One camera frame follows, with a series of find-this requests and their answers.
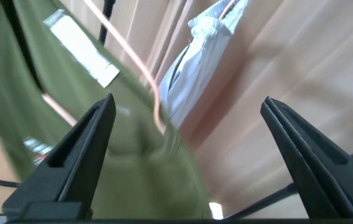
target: beige wall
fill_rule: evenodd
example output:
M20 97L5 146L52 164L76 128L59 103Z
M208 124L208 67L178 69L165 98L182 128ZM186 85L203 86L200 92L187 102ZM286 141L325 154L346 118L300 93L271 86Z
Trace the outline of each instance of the beige wall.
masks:
M65 2L99 32L82 2ZM118 0L111 22L161 80L188 44L187 21L214 2ZM139 76L111 37L106 47ZM259 113L268 95L353 153L353 1L249 3L213 80L181 129L226 215L291 182Z

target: curtain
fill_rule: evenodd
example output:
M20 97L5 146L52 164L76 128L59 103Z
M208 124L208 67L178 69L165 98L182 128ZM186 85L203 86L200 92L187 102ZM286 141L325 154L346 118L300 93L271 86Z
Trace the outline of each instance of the curtain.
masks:
M72 11L99 33L97 21L77 6L83 3L65 2L72 2ZM96 2L101 7L101 0ZM187 22L215 2L118 0L111 22L159 83L189 43ZM106 47L140 77L110 35ZM249 2L212 80L180 129L225 215L292 181L259 113L268 95L353 153L353 1Z

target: hanging clothes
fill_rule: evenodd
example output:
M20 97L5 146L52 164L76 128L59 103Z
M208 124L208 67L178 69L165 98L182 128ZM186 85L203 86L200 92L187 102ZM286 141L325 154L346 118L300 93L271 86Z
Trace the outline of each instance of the hanging clothes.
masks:
M204 92L248 3L248 0L237 0L219 20L230 1L221 0L189 21L193 40L160 82L162 106L176 128Z
M61 28L74 34L69 39L54 31L65 21ZM82 62L63 41L93 46L90 54L106 66L97 60ZM101 77L109 65L119 72L106 80ZM50 151L71 129L44 102L43 91L76 119L109 92L114 96L117 115L93 199L93 218L211 217L190 150L169 120L163 119L169 127L164 136L157 131L152 97L135 76L58 0L0 0L0 137L22 180L35 169L37 153Z

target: green fabric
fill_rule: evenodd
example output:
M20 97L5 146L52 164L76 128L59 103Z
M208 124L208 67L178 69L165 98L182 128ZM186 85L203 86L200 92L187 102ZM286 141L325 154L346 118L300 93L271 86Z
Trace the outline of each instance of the green fabric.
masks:
M168 120L165 136L159 134L149 91L82 28L121 71L105 89L100 86L43 23L58 9L63 9L58 1L0 1L0 137L15 171L25 179L34 169L24 139L54 146L70 130L43 101L35 76L76 118L111 92L117 115L92 204L94 218L209 218L190 150Z

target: clothing label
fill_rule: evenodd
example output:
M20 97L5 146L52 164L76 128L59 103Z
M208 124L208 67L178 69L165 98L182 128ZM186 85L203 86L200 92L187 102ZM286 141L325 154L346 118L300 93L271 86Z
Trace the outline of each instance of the clothing label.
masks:
M31 137L23 141L23 145L35 154L33 163L36 166L38 166L53 149L52 146L41 143L39 140Z
M44 21L63 46L85 67L88 73L103 87L107 87L120 70L104 58L80 29L78 24L59 9Z

